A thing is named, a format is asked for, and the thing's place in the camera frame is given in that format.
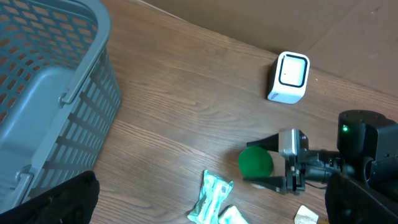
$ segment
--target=cardboard wall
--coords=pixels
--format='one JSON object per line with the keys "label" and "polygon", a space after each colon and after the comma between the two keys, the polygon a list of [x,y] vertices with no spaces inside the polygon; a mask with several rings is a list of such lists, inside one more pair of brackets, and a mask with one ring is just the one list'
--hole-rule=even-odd
{"label": "cardboard wall", "polygon": [[396,0],[145,0],[188,22],[398,96]]}

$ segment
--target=wooden floor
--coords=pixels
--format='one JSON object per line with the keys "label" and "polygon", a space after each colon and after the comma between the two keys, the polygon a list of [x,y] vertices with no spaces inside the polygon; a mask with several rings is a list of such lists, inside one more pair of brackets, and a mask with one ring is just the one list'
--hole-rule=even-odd
{"label": "wooden floor", "polygon": [[[95,167],[92,223],[189,223],[205,169],[234,181],[222,207],[237,206],[250,223],[293,223],[301,204],[325,215],[322,190],[281,196],[244,183],[237,160],[245,143],[293,127],[310,147],[336,150],[344,110],[398,120],[396,98],[316,70],[296,105],[267,101],[276,55],[127,0],[103,2],[123,101]],[[283,174],[278,156],[275,166]]]}

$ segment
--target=green led light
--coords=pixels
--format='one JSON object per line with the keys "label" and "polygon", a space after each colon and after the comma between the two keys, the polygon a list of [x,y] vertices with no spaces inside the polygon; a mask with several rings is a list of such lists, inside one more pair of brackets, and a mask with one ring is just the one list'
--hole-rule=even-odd
{"label": "green led light", "polygon": [[346,125],[343,125],[343,131],[344,132],[348,132],[349,131],[349,129],[348,129],[348,127]]}

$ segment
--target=gray plastic basket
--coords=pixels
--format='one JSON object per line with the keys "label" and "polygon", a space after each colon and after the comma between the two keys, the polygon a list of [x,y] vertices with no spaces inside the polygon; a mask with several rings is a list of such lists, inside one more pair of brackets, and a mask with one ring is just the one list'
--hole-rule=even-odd
{"label": "gray plastic basket", "polygon": [[0,0],[0,213],[92,169],[120,105],[98,0]]}

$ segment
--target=white cube device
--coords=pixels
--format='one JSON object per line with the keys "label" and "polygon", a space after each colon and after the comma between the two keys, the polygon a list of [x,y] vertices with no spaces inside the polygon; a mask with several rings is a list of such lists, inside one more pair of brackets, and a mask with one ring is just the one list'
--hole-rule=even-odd
{"label": "white cube device", "polygon": [[307,56],[281,53],[268,76],[268,100],[297,103],[304,96],[309,70],[310,59]]}

